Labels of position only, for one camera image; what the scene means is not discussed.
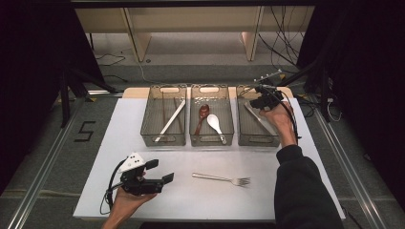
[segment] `mesh container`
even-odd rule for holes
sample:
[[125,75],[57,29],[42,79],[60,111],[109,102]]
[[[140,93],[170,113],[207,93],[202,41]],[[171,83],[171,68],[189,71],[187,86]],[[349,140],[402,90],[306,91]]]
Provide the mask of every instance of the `mesh container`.
[[[209,113],[219,119],[220,129],[226,143],[221,136],[207,122],[202,120],[200,132],[196,129],[200,120],[200,107],[209,106]],[[234,134],[232,110],[230,107],[229,91],[227,85],[194,84],[191,86],[190,100],[190,137],[192,146],[224,146],[231,145]]]
[[260,96],[255,90],[239,85],[236,88],[238,103],[238,144],[240,146],[269,146],[278,147],[280,145],[276,129],[271,126],[265,117],[259,116],[259,109],[251,108],[249,101]]
[[[187,85],[152,85],[149,90],[140,134],[146,146],[185,145],[185,108]],[[164,134],[160,134],[167,123]]]

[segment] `metal fork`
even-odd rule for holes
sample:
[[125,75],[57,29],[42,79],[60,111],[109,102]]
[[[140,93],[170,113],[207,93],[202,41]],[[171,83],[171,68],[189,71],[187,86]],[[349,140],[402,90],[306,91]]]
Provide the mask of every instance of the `metal fork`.
[[215,177],[215,176],[211,176],[211,175],[204,175],[204,174],[197,174],[197,173],[193,173],[191,176],[196,177],[196,178],[206,178],[206,179],[215,179],[215,180],[221,180],[221,181],[229,181],[233,185],[243,186],[243,187],[245,187],[247,184],[250,183],[250,177],[245,177],[245,178],[224,178],[224,177]]

